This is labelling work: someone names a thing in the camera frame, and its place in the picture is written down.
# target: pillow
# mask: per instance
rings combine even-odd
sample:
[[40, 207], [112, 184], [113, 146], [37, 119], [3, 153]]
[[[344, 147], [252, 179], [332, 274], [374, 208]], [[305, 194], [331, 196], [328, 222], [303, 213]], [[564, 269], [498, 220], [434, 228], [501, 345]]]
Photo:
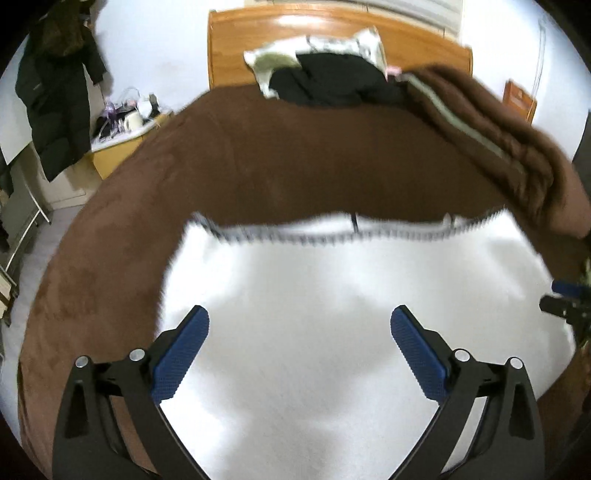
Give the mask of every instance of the pillow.
[[266, 98], [279, 98], [277, 92], [269, 87], [271, 75], [280, 68], [300, 66], [296, 58], [296, 54], [300, 53], [358, 55], [384, 74], [387, 67], [384, 46], [375, 27], [358, 31], [351, 38], [302, 35], [277, 40], [256, 50], [244, 52], [244, 61], [254, 72], [262, 94]]

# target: yellow wooden cabinet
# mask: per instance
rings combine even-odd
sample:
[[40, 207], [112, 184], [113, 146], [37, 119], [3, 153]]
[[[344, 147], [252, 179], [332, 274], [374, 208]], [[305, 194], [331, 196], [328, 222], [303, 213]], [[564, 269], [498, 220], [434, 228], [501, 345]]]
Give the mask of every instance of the yellow wooden cabinet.
[[120, 141], [106, 141], [104, 145], [93, 145], [93, 151], [90, 155], [92, 156], [92, 163], [100, 177], [104, 180], [111, 175], [114, 169], [139, 147], [140, 143], [164, 125], [172, 115], [172, 112], [161, 113], [154, 119], [154, 124], [144, 126], [150, 128], [145, 130], [140, 129], [140, 134], [136, 134], [135, 136], [129, 136]]

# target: wooden headboard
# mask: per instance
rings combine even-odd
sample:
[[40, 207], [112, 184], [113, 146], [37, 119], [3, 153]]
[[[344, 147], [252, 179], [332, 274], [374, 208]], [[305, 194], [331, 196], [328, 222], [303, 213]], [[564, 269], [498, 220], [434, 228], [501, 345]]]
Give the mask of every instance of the wooden headboard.
[[282, 4], [210, 12], [209, 86], [255, 83], [244, 63], [245, 50], [298, 35], [350, 37], [372, 26], [379, 31], [390, 65], [409, 69], [445, 63], [472, 74], [471, 49], [423, 28], [350, 8]]

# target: floor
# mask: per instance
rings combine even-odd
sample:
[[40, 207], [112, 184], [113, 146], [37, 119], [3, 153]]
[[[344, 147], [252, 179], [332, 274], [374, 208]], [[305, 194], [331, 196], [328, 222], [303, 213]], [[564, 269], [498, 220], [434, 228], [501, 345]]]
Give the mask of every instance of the floor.
[[27, 319], [37, 289], [61, 238], [82, 207], [70, 207], [50, 213], [51, 225], [40, 222], [35, 238], [22, 257], [18, 284], [20, 294], [11, 312], [12, 325], [2, 324], [5, 362], [0, 370], [0, 411], [15, 437], [20, 441], [17, 415], [17, 366], [25, 336]]

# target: white cup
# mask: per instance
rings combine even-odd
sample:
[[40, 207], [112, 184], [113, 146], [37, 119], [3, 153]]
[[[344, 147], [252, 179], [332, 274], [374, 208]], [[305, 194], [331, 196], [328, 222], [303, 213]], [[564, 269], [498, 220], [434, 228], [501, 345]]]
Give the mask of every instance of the white cup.
[[127, 132], [133, 132], [134, 130], [142, 128], [143, 126], [144, 119], [138, 111], [125, 115], [125, 119], [123, 120], [123, 128], [125, 128]]

